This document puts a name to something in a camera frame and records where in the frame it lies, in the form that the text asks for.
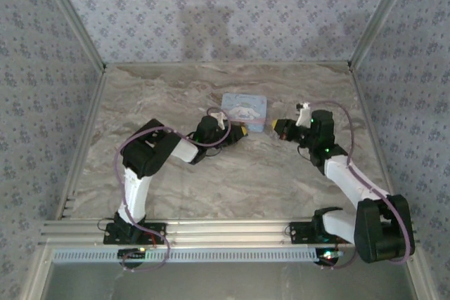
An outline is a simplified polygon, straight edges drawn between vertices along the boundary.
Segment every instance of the small box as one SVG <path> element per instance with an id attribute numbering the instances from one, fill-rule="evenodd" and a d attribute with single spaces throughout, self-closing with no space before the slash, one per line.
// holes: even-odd
<path id="1" fill-rule="evenodd" d="M 265 96 L 225 93 L 221 108 L 232 122 L 243 122 L 248 131 L 263 132 L 267 110 Z"/>

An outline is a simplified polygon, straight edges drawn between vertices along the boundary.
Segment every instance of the white cable tray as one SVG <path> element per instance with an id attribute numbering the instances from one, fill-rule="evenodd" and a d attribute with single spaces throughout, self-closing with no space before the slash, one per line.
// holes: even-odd
<path id="1" fill-rule="evenodd" d="M 119 262 L 118 248 L 98 249 L 56 249 L 54 263 L 105 263 Z M 156 263 L 164 259 L 165 249 L 150 249 L 144 259 L 135 262 Z M 172 249 L 169 263 L 211 263 L 211 262 L 306 262 L 318 261 L 316 249 Z"/>

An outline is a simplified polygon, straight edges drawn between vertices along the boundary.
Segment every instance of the patterned wallpaper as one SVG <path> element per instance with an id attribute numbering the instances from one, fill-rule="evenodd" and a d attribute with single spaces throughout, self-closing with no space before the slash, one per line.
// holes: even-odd
<path id="1" fill-rule="evenodd" d="M 357 69 L 393 182 L 450 299 L 450 0 L 398 0 Z"/>
<path id="2" fill-rule="evenodd" d="M 71 0 L 106 63 L 348 60 L 379 0 Z"/>
<path id="3" fill-rule="evenodd" d="M 97 74 L 54 0 L 0 0 L 0 12 L 0 299 L 17 299 Z"/>

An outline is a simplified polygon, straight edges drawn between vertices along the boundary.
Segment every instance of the marble surface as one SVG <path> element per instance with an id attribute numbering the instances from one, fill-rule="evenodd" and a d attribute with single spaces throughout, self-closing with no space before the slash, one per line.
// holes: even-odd
<path id="1" fill-rule="evenodd" d="M 183 133 L 195 130 L 224 93 L 267 97 L 264 133 L 251 133 L 216 157 L 193 166 L 170 158 L 155 175 L 146 200 L 154 219 L 233 219 L 311 216 L 315 209 L 352 205 L 340 189 L 302 159 L 294 143 L 280 141 L 270 123 L 296 118 L 295 104 L 335 99 L 356 127 L 354 162 L 385 187 L 351 77 L 314 64 L 130 65 L 110 67 L 72 218 L 112 216 L 120 204 L 113 156 L 120 143 L 152 118 Z M 338 108 L 336 141 L 348 149 L 347 120 Z"/>

